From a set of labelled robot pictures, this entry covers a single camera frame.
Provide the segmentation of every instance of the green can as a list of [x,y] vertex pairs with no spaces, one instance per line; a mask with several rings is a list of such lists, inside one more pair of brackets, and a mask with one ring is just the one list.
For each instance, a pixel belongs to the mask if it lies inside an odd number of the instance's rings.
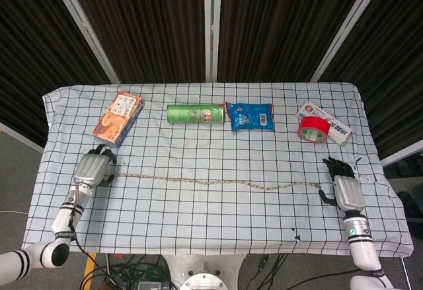
[[168,105],[169,123],[223,123],[223,104]]

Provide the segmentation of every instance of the table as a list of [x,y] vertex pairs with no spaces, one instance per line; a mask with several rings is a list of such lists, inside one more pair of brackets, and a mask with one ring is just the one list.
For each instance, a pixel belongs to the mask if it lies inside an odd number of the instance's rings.
[[[49,125],[23,246],[53,240],[50,226],[82,155],[100,142],[92,131],[118,90],[142,95],[145,107],[119,149],[110,173],[203,180],[248,180],[273,186],[321,184],[333,197],[329,155],[350,163],[362,183],[365,214],[380,256],[409,256],[413,246],[402,203],[377,156],[354,85],[348,83],[202,83],[73,86],[44,96]],[[307,100],[350,126],[339,146],[300,140],[299,107]],[[249,102],[274,105],[275,132],[238,131],[224,124],[170,124],[167,104]],[[323,205],[309,186],[264,191],[243,184],[204,186],[116,178],[99,187],[77,226],[83,247],[96,252],[349,254],[344,214]]]

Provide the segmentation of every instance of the black curtain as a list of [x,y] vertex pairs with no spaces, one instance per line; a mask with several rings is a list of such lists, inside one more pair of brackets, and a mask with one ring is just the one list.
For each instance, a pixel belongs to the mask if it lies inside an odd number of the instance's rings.
[[221,0],[219,82],[309,81],[355,0]]
[[204,81],[204,0],[80,0],[123,83]]
[[0,2],[0,122],[44,146],[42,95],[110,81],[62,0]]
[[381,159],[423,138],[423,0],[372,0],[321,81],[354,83]]

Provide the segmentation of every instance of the robotic hand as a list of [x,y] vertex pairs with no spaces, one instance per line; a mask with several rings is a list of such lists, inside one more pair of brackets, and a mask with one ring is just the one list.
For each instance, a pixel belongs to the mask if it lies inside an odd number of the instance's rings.
[[110,149],[101,153],[99,145],[83,155],[73,175],[75,186],[70,189],[52,225],[53,242],[36,242],[28,248],[0,254],[0,286],[25,277],[32,268],[57,268],[69,256],[69,245],[76,239],[77,226],[85,206],[97,186],[111,183],[114,176],[104,180],[107,164],[116,164]]
[[319,195],[326,204],[338,206],[345,212],[344,226],[354,264],[373,276],[354,276],[350,283],[351,290],[394,289],[377,257],[369,223],[360,213],[365,207],[362,185],[354,178],[348,164],[330,157],[323,159],[323,162],[328,166],[335,198],[327,198],[322,190],[319,190]]

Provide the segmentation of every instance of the silver robotic hand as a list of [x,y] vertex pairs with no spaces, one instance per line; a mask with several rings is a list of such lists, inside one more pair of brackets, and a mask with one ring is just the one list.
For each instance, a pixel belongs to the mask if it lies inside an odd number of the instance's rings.
[[335,198],[327,198],[322,190],[319,195],[323,202],[338,206],[345,213],[344,228],[354,264],[372,275],[353,277],[351,290],[394,289],[377,257],[367,218],[360,213],[365,207],[362,185],[354,178],[350,165],[330,157],[323,162],[328,166]]
[[99,145],[83,155],[73,175],[74,187],[70,189],[56,216],[52,232],[53,242],[36,242],[28,248],[0,254],[0,286],[25,277],[32,268],[57,268],[69,256],[69,245],[76,239],[77,226],[93,190],[111,183],[114,176],[104,179],[107,164],[116,164],[116,156],[110,149],[101,151]]

